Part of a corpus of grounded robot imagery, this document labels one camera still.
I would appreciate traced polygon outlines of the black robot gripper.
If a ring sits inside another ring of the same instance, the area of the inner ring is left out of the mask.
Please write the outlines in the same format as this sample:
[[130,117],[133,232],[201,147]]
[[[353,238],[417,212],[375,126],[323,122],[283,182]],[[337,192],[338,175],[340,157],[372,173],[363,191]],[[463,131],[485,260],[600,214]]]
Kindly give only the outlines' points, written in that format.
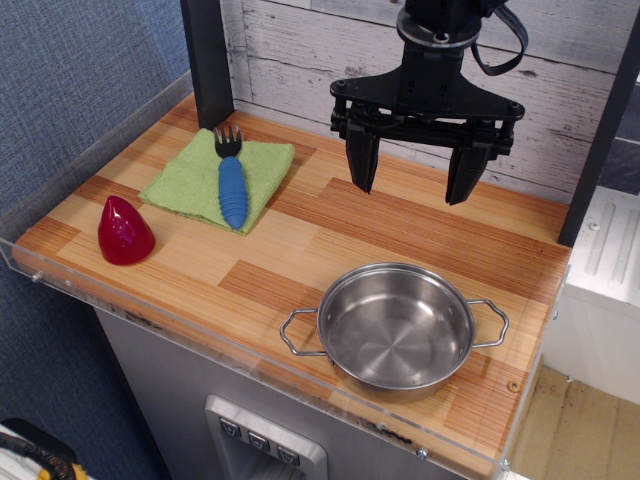
[[491,158],[508,155],[524,107],[461,73],[461,49],[437,53],[407,44],[401,65],[334,81],[331,130],[345,140],[352,183],[369,194],[380,138],[453,149],[445,200],[465,202]]

